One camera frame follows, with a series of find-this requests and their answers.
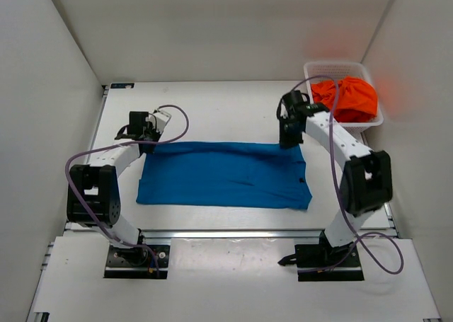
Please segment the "orange t shirt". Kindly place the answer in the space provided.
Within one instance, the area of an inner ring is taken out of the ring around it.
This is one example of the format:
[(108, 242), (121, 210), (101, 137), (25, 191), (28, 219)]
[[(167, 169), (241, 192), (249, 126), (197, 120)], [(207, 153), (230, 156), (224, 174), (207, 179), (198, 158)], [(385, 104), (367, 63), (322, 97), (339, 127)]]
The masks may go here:
[[(337, 122), (369, 122), (378, 113), (378, 97), (375, 89), (366, 81), (347, 76), (338, 80), (338, 103), (334, 111)], [(320, 81), (311, 85), (312, 98), (315, 103), (323, 103), (332, 109), (336, 88), (331, 80)]]

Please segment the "blue t shirt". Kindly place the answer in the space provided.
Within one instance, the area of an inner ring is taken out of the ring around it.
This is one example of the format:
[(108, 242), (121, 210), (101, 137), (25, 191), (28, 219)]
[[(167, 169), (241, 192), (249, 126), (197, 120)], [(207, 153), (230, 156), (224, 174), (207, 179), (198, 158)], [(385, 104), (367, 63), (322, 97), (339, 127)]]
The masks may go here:
[(145, 158), (140, 205), (309, 208), (306, 162), (296, 146), (245, 142), (176, 142)]

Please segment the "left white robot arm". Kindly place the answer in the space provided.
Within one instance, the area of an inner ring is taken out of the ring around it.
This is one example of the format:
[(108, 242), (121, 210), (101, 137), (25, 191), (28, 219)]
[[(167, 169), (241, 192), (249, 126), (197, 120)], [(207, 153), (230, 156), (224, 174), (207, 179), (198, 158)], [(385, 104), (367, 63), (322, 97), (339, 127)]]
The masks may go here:
[(171, 119), (164, 110), (152, 113), (131, 111), (129, 123), (121, 127), (113, 149), (104, 151), (89, 164), (69, 169), (73, 186), (68, 189), (67, 219), (104, 235), (116, 248), (135, 248), (142, 244), (141, 231), (121, 215), (118, 178), (157, 142)]

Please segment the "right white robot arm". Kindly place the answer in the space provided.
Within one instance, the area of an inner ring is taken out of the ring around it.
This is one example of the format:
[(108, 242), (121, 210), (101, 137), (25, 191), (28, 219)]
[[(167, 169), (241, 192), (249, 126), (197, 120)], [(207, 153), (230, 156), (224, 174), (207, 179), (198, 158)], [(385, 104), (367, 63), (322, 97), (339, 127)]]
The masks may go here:
[(300, 91), (283, 95), (277, 106), (279, 144), (288, 149), (315, 139), (330, 155), (340, 209), (323, 230), (320, 242), (335, 251), (349, 246), (363, 224), (393, 197), (391, 159), (385, 151), (373, 151), (335, 121), (321, 103), (310, 103)]

